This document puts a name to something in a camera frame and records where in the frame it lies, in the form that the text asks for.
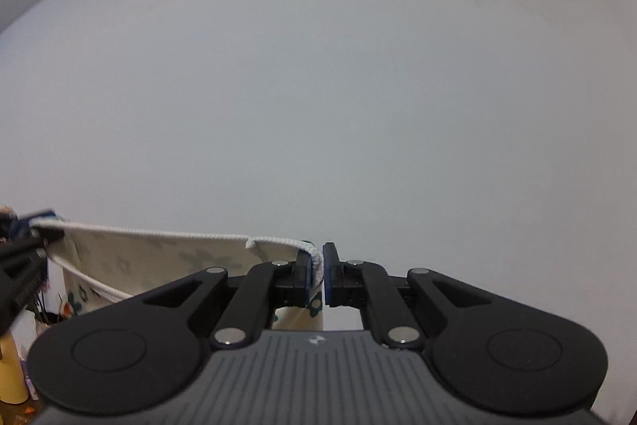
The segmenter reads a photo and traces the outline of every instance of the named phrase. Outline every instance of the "cloth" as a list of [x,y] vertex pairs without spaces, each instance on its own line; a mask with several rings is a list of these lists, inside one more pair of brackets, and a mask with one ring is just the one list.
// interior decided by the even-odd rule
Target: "cloth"
[[75,314],[122,301],[209,267],[223,267],[229,276],[241,276],[261,262],[295,261],[297,252],[304,250],[312,259],[310,304],[305,309],[276,310],[273,328],[322,328],[323,259],[309,242],[140,231],[57,218],[33,219],[31,227],[64,231],[64,239],[49,246],[49,257],[64,270],[68,303]]

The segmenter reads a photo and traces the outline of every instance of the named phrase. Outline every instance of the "black object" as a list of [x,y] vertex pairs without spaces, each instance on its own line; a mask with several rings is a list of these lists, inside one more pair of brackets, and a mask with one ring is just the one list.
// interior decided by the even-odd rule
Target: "black object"
[[47,278],[45,241],[28,237],[0,245],[0,335]]
[[[0,267],[41,247],[5,245]],[[582,326],[428,269],[341,262],[332,243],[324,259],[326,303],[365,331],[269,330],[308,303],[305,252],[235,278],[212,267],[44,333],[36,423],[600,423],[606,352]]]
[[15,213],[0,213],[0,239],[8,239],[14,221],[18,219]]

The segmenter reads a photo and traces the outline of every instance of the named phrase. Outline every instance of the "logo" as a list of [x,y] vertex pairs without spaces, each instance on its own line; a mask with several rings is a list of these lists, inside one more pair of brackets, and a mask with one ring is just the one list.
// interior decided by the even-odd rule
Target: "logo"
[[327,339],[323,335],[314,335],[313,337],[310,337],[308,339],[308,342],[312,344],[313,346],[320,346],[326,340]]

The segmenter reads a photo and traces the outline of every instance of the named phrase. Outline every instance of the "white wall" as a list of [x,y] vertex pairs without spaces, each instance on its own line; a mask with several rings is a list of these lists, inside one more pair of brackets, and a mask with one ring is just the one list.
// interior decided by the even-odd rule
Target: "white wall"
[[626,421],[636,61],[610,6],[44,0],[0,34],[0,199],[457,276],[600,335],[596,410]]

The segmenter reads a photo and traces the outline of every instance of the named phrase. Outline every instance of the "yellow cylinder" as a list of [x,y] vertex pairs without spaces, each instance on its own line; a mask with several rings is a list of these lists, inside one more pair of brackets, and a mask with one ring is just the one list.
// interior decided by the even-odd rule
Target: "yellow cylinder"
[[24,383],[14,336],[7,332],[0,337],[0,400],[16,404],[28,398],[29,391]]

